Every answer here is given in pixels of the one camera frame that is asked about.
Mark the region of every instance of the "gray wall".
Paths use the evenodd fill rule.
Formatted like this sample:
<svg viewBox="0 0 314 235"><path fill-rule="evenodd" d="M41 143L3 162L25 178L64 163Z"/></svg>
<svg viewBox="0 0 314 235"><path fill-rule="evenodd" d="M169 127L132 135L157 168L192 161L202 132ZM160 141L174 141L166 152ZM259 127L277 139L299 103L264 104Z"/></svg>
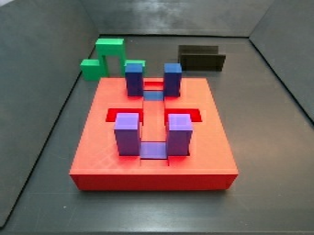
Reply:
<svg viewBox="0 0 314 235"><path fill-rule="evenodd" d="M0 227L96 38L77 0L15 0L0 7Z"/></svg>
<svg viewBox="0 0 314 235"><path fill-rule="evenodd" d="M273 0L81 0L100 34L248 37Z"/></svg>
<svg viewBox="0 0 314 235"><path fill-rule="evenodd" d="M314 1L275 0L249 40L314 120Z"/></svg>

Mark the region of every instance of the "red base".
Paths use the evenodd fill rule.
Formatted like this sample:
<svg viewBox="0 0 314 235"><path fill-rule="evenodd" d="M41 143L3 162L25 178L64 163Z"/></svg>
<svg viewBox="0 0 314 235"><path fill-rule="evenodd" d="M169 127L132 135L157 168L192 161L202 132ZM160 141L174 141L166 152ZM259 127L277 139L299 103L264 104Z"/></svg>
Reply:
<svg viewBox="0 0 314 235"><path fill-rule="evenodd" d="M144 79L157 82L161 79ZM237 175L224 130L205 79L181 80L180 97L164 99L149 108L141 97L126 97L125 80L101 79L85 121L69 175L81 190L223 190ZM189 156L168 160L140 160L118 156L113 136L113 116L108 110L141 112L141 139L164 141L164 115L190 113Z"/></svg>

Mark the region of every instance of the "blue block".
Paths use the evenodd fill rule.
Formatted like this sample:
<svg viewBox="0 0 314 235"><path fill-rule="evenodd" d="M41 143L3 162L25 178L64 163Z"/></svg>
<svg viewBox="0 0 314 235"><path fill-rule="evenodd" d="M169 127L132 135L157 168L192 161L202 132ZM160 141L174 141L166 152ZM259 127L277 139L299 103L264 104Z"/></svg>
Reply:
<svg viewBox="0 0 314 235"><path fill-rule="evenodd" d="M118 113L113 135L120 156L140 155L140 117L136 113Z"/></svg>
<svg viewBox="0 0 314 235"><path fill-rule="evenodd" d="M166 155L188 156L188 145L192 134L189 114L168 115Z"/></svg>
<svg viewBox="0 0 314 235"><path fill-rule="evenodd" d="M141 65L128 63L125 66L126 95L142 96Z"/></svg>
<svg viewBox="0 0 314 235"><path fill-rule="evenodd" d="M125 73L141 73L141 64L140 63L126 63Z"/></svg>
<svg viewBox="0 0 314 235"><path fill-rule="evenodd" d="M181 73L180 63L164 63L164 73Z"/></svg>
<svg viewBox="0 0 314 235"><path fill-rule="evenodd" d="M189 139L190 131L169 131L166 133L166 155L188 156Z"/></svg>
<svg viewBox="0 0 314 235"><path fill-rule="evenodd" d="M142 91L142 100L162 101L161 91Z"/></svg>
<svg viewBox="0 0 314 235"><path fill-rule="evenodd" d="M180 96L181 65L178 63L164 64L164 96Z"/></svg>
<svg viewBox="0 0 314 235"><path fill-rule="evenodd" d="M141 142L141 159L165 160L165 142Z"/></svg>

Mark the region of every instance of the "table surface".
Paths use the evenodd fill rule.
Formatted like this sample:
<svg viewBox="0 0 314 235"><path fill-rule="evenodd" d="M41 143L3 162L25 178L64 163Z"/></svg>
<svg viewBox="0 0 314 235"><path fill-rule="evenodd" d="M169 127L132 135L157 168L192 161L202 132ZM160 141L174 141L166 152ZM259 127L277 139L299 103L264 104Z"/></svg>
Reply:
<svg viewBox="0 0 314 235"><path fill-rule="evenodd" d="M0 232L312 232L312 125L248 40L125 40L126 57L145 60L150 77L161 76L164 62L176 62L177 45L217 45L227 55L220 73L185 72L184 77L205 77L211 86L239 169L231 189L78 191L68 169L97 87L80 78ZM109 66L116 76L117 59Z"/></svg>

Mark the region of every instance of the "blue pillar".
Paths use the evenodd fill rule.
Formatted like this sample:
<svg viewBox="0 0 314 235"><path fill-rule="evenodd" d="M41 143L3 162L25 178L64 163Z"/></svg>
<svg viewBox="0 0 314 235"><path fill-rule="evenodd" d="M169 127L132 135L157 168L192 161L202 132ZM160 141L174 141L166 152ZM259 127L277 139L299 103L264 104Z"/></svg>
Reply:
<svg viewBox="0 0 314 235"><path fill-rule="evenodd" d="M165 143L168 156L188 156L190 133L189 114L169 114Z"/></svg>
<svg viewBox="0 0 314 235"><path fill-rule="evenodd" d="M140 155L140 116L137 113L117 113L113 125L114 141L120 156Z"/></svg>
<svg viewBox="0 0 314 235"><path fill-rule="evenodd" d="M162 83L162 95L174 97L180 96L181 65L178 63L164 64Z"/></svg>
<svg viewBox="0 0 314 235"><path fill-rule="evenodd" d="M126 96L142 96L141 65L126 63L125 66Z"/></svg>

